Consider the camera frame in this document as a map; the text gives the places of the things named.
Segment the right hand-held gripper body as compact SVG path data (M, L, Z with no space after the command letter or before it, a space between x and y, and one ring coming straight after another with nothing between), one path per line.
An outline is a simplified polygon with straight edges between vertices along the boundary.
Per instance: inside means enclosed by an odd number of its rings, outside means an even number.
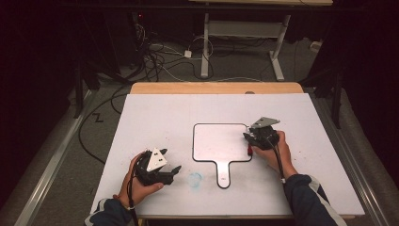
M273 128L273 125L277 123L279 123L279 120L260 117L249 127L249 132L260 143L261 150L271 150L278 144L279 135Z

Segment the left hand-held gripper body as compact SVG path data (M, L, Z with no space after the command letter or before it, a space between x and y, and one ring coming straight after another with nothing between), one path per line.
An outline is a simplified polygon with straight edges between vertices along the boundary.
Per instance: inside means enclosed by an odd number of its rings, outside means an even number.
M144 186L156 183L170 185L173 182L174 175L171 172L161 171L167 160L159 151L158 149L147 150L136 160L134 175Z

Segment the small whiteboard with handle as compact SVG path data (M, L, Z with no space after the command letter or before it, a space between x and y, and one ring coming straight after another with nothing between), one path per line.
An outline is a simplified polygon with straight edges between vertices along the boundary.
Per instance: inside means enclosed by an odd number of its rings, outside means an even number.
M248 143L243 123L197 123L193 127L192 157L196 162L215 164L216 182L220 188L231 185L230 164L248 162Z

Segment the person's left hand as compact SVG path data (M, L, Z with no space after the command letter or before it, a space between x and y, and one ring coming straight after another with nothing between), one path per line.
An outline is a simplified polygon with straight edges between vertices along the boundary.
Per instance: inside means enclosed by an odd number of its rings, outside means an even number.
M133 200L134 206L139 205L147 196L162 189L162 183L156 183L150 186L142 185L136 177L133 176L133 168L136 160L141 156L141 153L135 156L130 163L128 172L125 174L121 184L120 192L114 195L114 198L119 200L125 207L129 207L129 200Z

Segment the person's right hand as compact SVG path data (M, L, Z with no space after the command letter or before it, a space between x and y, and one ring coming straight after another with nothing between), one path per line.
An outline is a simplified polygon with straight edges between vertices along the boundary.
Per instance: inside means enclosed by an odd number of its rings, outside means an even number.
M279 173L281 178L288 179L297 171L292 163L291 152L285 139L285 133L278 131L278 146L271 150L261 150L252 146L252 150L261 158L265 159L267 164Z

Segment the large white table sheet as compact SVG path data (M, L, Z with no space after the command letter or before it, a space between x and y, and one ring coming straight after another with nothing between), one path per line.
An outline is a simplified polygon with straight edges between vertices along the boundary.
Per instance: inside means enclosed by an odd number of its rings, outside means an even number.
M216 183L215 164L192 157L197 123L243 123L260 117L279 120L295 168L315 177L332 207L344 217L363 209L311 98L299 94L130 94L95 195L110 198L120 190L133 157L168 149L165 169L182 166L171 185L136 209L142 218L288 218L291 215L278 175L257 156L230 164L231 185Z

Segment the wooden table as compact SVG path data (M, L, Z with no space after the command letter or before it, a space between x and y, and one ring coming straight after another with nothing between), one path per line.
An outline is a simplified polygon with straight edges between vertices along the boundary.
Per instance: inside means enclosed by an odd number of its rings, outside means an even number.
M255 83L138 84L132 94L299 94L296 85Z

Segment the white-framed desk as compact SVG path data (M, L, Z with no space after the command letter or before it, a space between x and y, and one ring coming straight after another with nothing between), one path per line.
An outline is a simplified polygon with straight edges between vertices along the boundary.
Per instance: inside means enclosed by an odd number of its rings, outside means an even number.
M304 7L304 8L320 8L330 7L332 0L190 0L191 2L201 3L204 7L215 7L216 5L226 4L232 6L244 7ZM241 38L263 38L276 39L276 48L270 51L268 56L272 65L272 69L276 79L283 81L284 76L279 64L279 51L283 43L291 15L286 13L281 22L263 23L263 22L246 22L246 21L226 21L211 20L209 13L204 14L203 22L203 47L201 55L201 78L209 78L211 71L210 56L214 50L214 46L209 37L241 37Z

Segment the black stand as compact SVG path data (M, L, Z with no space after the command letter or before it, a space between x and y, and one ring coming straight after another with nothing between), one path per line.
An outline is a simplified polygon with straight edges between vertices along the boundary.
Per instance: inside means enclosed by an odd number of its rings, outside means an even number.
M77 119L84 107L83 83L86 83L90 90L98 90L100 82L93 61L76 62L74 65L74 77L76 102L74 117Z

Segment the metal floor rail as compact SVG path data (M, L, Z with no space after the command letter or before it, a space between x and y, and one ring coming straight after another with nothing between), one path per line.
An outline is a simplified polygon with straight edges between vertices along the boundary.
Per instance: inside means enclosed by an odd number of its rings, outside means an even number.
M363 216L349 218L348 226L393 226L390 202L386 200L392 193L391 177L363 134L357 118L349 107L343 106L338 128L331 118L330 100L314 95L311 100L365 212Z
M87 214L92 198L82 201L76 199L84 187L81 179L77 178L77 167L84 154L80 151L75 133L96 94L96 91L87 91L84 97L86 108L79 117L75 119L73 111L67 112L46 140L34 161L36 167L41 163L40 158L46 159L47 152L52 148L53 155L14 226L82 225L82 218Z

